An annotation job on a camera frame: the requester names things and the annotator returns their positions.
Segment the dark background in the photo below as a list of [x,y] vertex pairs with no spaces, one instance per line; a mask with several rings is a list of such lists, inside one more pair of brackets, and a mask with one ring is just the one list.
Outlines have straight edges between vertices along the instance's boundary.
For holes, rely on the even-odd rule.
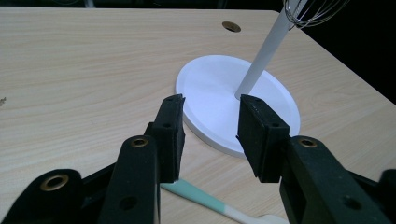
[[[280,11],[282,0],[93,0],[96,7],[266,9]],[[350,0],[319,26],[303,31],[371,86],[396,104],[393,92],[395,3]],[[7,7],[85,7],[84,0],[0,0]]]

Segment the wooden table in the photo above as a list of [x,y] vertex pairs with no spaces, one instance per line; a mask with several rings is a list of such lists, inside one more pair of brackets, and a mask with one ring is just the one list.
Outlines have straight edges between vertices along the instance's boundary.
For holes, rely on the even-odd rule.
[[[272,11],[0,8],[0,218],[39,175],[83,177],[142,134],[180,69],[204,55],[256,56]],[[238,24],[240,33],[222,27]],[[396,167],[396,106],[302,31],[292,29],[267,71],[294,97],[301,134],[348,169],[378,180]],[[185,127],[180,176],[253,216],[286,217],[278,184]],[[162,190],[163,223],[233,223]]]

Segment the wood grain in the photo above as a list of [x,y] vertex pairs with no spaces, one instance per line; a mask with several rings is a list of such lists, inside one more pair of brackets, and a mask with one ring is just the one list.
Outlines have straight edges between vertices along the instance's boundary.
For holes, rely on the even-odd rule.
[[[175,93],[184,64],[204,55],[252,61],[277,13],[259,10],[0,8],[0,218],[39,175],[82,176],[114,162]],[[232,33],[224,21],[238,24]],[[295,99],[302,135],[349,170],[377,180],[396,167],[396,107],[293,29],[267,71]],[[181,177],[242,211],[286,217],[277,184],[186,129]],[[163,223],[233,223],[162,191]]]

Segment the light wood tabletop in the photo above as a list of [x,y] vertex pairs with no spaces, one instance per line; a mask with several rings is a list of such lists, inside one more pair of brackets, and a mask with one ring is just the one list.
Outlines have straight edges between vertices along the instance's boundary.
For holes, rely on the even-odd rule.
[[[38,176],[83,177],[143,134],[180,69],[211,54],[252,62],[277,13],[260,10],[0,8],[0,218]],[[222,27],[232,21],[233,33]],[[292,29],[267,69],[290,91],[301,135],[350,171],[396,167],[396,106],[304,32]],[[286,217],[278,184],[185,126],[180,177],[252,216]],[[162,223],[233,223],[162,190]]]

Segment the teal handle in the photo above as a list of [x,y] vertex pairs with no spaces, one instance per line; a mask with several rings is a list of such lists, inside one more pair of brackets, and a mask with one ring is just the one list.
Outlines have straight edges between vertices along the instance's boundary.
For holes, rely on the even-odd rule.
[[161,187],[219,213],[224,213],[224,202],[198,189],[186,180],[179,179],[173,184],[161,184]]

